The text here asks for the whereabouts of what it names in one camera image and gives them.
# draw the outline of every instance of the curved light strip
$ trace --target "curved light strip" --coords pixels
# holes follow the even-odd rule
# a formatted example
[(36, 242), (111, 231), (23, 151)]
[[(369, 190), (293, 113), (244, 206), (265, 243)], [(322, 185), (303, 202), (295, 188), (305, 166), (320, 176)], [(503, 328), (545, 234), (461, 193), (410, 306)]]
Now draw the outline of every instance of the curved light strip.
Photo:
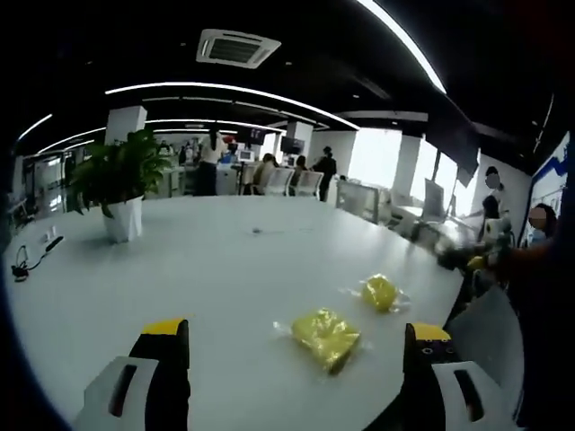
[(270, 130), (272, 132), (284, 132), (281, 128), (269, 128), (268, 126), (261, 126), (259, 124), (243, 123), (241, 121), (226, 121), (222, 119), (149, 119), (148, 123), (217, 123), (217, 124), (230, 124), (232, 126), (244, 126), (246, 128), (260, 128), (262, 130)]
[(76, 148), (77, 146), (82, 146), (82, 145), (88, 145), (91, 144), (94, 141), (94, 139), (90, 139), (89, 141), (83, 141), (80, 144), (74, 144), (69, 146), (68, 148), (64, 148), (62, 151), (68, 151), (71, 150), (72, 148)]
[(334, 119), (339, 121), (340, 123), (349, 126), (350, 128), (355, 128), (359, 130), (359, 127), (353, 123), (345, 119), (341, 119), (337, 115), (333, 115), (330, 112), (325, 110), (320, 110), (311, 105), (307, 105), (302, 103), (301, 101), (294, 101), (293, 99), (288, 99), (287, 97), (278, 96), (277, 94), (272, 94), (270, 92), (261, 92), (259, 90), (253, 90), (251, 88), (244, 88), (238, 87), (235, 85), (227, 85), (227, 84), (210, 84), (210, 83), (151, 83), (151, 84), (139, 84), (139, 85), (130, 85), (128, 87), (121, 87), (115, 88), (113, 90), (108, 90), (106, 94), (114, 94), (116, 92), (129, 92), (131, 90), (140, 90), (143, 88), (155, 88), (155, 87), (203, 87), (203, 88), (217, 88), (219, 90), (229, 90), (233, 92), (247, 92), (249, 94), (255, 94), (257, 96), (268, 97), (270, 99), (275, 99), (276, 101), (283, 101), (285, 103), (291, 103), (292, 105), (299, 106), (300, 108), (304, 108), (306, 110), (312, 110), (318, 114), (324, 115), (325, 117), (329, 117), (330, 119)]
[(176, 122), (186, 122), (186, 123), (215, 123), (214, 119), (148, 119), (146, 124), (150, 123), (176, 123)]
[(427, 74), (431, 83), (435, 85), (442, 93), (447, 94), (447, 91), (441, 83), (438, 74), (435, 73), (435, 70), (433, 70), (433, 67), (431, 67), (431, 64), (425, 58), (420, 48), (415, 44), (413, 39), (410, 38), (410, 35), (407, 34), (407, 32), (397, 22), (395, 22), (391, 15), (387, 13), (379, 4), (376, 4), (376, 2), (373, 0), (356, 1), (368, 9), (377, 18), (379, 18), (379, 21), (385, 24), (387, 28), (399, 38), (402, 44), (411, 52), (411, 54), (420, 64), (421, 68)]
[[(209, 132), (209, 128), (157, 128), (154, 130), (154, 133), (162, 132), (207, 133)], [(228, 135), (235, 135), (237, 133), (236, 130), (218, 130), (218, 132), (226, 133)]]
[(52, 114), (48, 114), (46, 117), (44, 117), (43, 119), (39, 119), (38, 121), (36, 121), (34, 124), (32, 124), (29, 128), (27, 128), (24, 133), (22, 133), (18, 139), (16, 139), (16, 142), (20, 141), (23, 137), (25, 137), (26, 135), (28, 135), (34, 128), (36, 128), (37, 126), (39, 126), (40, 124), (42, 124), (44, 121), (48, 121), (49, 119), (52, 118)]
[(39, 150), (37, 152), (37, 154), (42, 154), (45, 151), (48, 151), (50, 148), (55, 147), (56, 145), (60, 145), (63, 142), (69, 141), (70, 139), (74, 139), (75, 137), (80, 137), (80, 136), (84, 136), (84, 135), (90, 135), (91, 133), (95, 133), (95, 132), (101, 132), (102, 130), (105, 130), (106, 128), (95, 128), (94, 130), (89, 130), (87, 132), (83, 132), (83, 133), (78, 133), (77, 135), (73, 135), (71, 137), (67, 137), (66, 139), (62, 139), (61, 141), (57, 141), (54, 144), (48, 145), (46, 148), (42, 148), (41, 150)]

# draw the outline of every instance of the ceiling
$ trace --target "ceiling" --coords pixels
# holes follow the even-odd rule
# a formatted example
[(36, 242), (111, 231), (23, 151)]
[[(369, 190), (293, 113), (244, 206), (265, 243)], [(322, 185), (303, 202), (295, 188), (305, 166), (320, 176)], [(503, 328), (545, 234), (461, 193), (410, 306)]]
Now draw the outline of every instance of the ceiling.
[[(507, 11), (496, 5), (500, 2), (377, 2), (415, 40), (449, 98), (471, 121), (513, 136), (513, 142), (482, 136), (485, 153), (530, 171), (553, 150), (565, 131), (561, 97), (555, 96), (543, 142), (534, 155), (556, 84), (545, 58), (526, 42)], [(57, 10), (51, 5), (43, 12), (27, 22), (33, 29), (27, 36), (34, 37), (22, 37), (12, 46), (17, 92), (11, 103), (16, 114), (11, 142), (37, 120), (49, 113), (53, 117), (18, 143), (19, 154), (34, 154), (65, 137), (104, 127), (109, 109), (140, 103), (148, 119), (269, 125), (295, 114), (317, 126), (350, 129), (316, 112), (243, 92), (162, 87), (104, 94), (134, 84), (237, 85), (332, 113), (429, 112), (434, 100), (443, 97), (403, 44), (355, 0), (280, 4), (212, 0), (177, 8), (154, 4), (138, 11), (120, 7), (111, 11), (96, 4), (89, 11), (69, 6)], [(209, 28), (257, 34), (282, 45), (254, 70), (198, 63), (199, 36)], [(158, 98), (173, 99), (150, 100)], [(360, 126), (414, 127), (407, 120), (397, 126), (386, 119), (350, 121)]]

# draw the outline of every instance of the desk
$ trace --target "desk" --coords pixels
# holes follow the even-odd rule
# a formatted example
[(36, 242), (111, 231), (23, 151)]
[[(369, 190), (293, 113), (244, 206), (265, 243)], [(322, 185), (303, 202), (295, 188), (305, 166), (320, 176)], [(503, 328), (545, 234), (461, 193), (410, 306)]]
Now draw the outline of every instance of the desk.
[[(67, 419), (145, 325), (194, 313), (190, 429), (362, 430), (401, 389), (405, 323), (443, 325), (462, 283), (396, 233), (309, 198), (145, 201), (143, 236), (113, 246), (97, 208), (42, 222), (66, 240), (7, 290), (31, 368)], [(408, 312), (376, 315), (339, 292), (377, 272), (411, 297)], [(332, 378), (272, 328), (320, 307), (373, 346)]]

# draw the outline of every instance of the woman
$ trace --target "woman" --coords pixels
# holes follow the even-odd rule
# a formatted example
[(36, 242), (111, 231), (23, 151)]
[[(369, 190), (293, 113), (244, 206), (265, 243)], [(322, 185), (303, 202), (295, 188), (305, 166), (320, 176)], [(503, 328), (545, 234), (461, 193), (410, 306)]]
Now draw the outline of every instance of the woman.
[(305, 156), (300, 155), (296, 159), (296, 168), (294, 169), (294, 174), (289, 182), (289, 196), (296, 195), (296, 186), (303, 171), (307, 171), (307, 168), (305, 167)]
[(327, 192), (330, 188), (332, 176), (338, 171), (337, 163), (333, 159), (332, 149), (329, 146), (323, 149), (323, 157), (314, 165), (313, 170), (323, 172), (322, 182), (320, 183), (320, 200), (325, 202), (327, 200)]
[(537, 204), (529, 211), (529, 224), (533, 227), (533, 232), (529, 234), (527, 245), (532, 246), (544, 242), (554, 235), (557, 215), (553, 208), (548, 205)]
[(263, 155), (261, 163), (258, 165), (255, 173), (253, 174), (252, 185), (255, 186), (253, 188), (253, 192), (256, 195), (263, 195), (263, 191), (268, 184), (268, 181), (270, 180), (273, 170), (278, 167), (279, 165), (276, 162), (276, 158), (273, 156), (273, 154), (266, 153)]
[(509, 210), (507, 206), (507, 193), (505, 191), (505, 186), (501, 182), (500, 173), (497, 171), (495, 166), (490, 166), (485, 172), (485, 185), (488, 189), (491, 189), (491, 193), (488, 196), (492, 196), (497, 200), (498, 203), (498, 217), (485, 217), (484, 209), (480, 209), (471, 213), (470, 215), (464, 216), (462, 218), (473, 218), (477, 216), (483, 216), (482, 228), (479, 232), (479, 241), (483, 237), (483, 229), (485, 227), (485, 218), (503, 218), (509, 217)]
[(226, 144), (222, 136), (213, 128), (204, 140), (209, 140), (209, 142), (202, 142), (201, 159), (196, 175), (196, 196), (215, 196), (217, 194), (217, 161), (226, 150)]

